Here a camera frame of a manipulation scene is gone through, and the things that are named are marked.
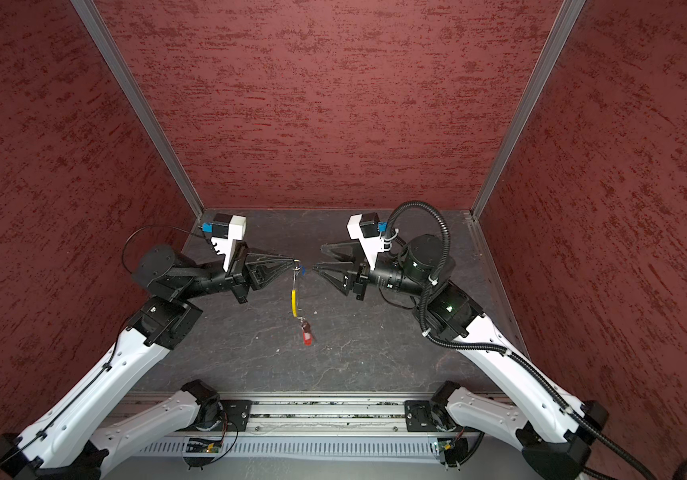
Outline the yellow capped key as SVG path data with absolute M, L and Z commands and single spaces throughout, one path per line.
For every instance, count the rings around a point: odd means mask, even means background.
M 291 306 L 294 318 L 299 318 L 298 292 L 295 289 L 291 293 Z

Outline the red capped key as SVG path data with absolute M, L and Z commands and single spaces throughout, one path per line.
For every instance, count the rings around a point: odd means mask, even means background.
M 303 338 L 304 338 L 304 343 L 307 346 L 310 346 L 314 343 L 314 336 L 313 336 L 311 330 L 309 330 L 309 328 L 303 329 Z

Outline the silver keyring with keys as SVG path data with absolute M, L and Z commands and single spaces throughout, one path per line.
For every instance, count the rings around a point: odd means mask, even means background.
M 298 305 L 299 305 L 299 318 L 295 318 L 297 322 L 299 322 L 299 326 L 301 328 L 302 336 L 303 336 L 303 329 L 304 328 L 309 328 L 311 330 L 311 325 L 309 324 L 309 321 L 303 316 L 302 310 L 301 310 L 301 305 L 300 305 L 300 294 L 299 294 L 299 282 L 300 278 L 302 277 L 300 275 L 300 269 L 301 269 L 302 264 L 300 260 L 296 260 L 296 264 L 293 267 L 293 287 L 292 290 L 295 289 L 298 292 Z

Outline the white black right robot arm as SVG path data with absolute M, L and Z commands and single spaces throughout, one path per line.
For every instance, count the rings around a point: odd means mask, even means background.
M 593 437 L 577 420 L 603 428 L 607 412 L 557 387 L 521 355 L 483 308 L 451 281 L 455 262 L 441 259 L 439 237 L 419 236 L 397 254 L 369 250 L 361 240 L 325 244 L 321 252 L 329 259 L 317 264 L 315 272 L 343 294 L 355 293 L 359 299 L 367 288 L 383 287 L 419 300 L 431 287 L 433 268 L 441 266 L 421 331 L 469 359 L 509 397 L 509 403 L 483 398 L 448 381 L 431 400 L 435 423 L 449 429 L 469 427 L 509 444 L 543 479 L 587 477 Z

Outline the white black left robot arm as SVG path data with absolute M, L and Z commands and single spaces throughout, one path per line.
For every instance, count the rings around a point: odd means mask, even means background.
M 0 471 L 13 479 L 103 479 L 166 435 L 219 420 L 219 395 L 201 380 L 110 427 L 104 421 L 137 382 L 168 356 L 202 316 L 193 299 L 231 292 L 244 304 L 292 269 L 291 257 L 237 244 L 228 265 L 199 264 L 167 244 L 141 259 L 132 278 L 149 293 L 97 364 L 21 433 L 0 436 Z

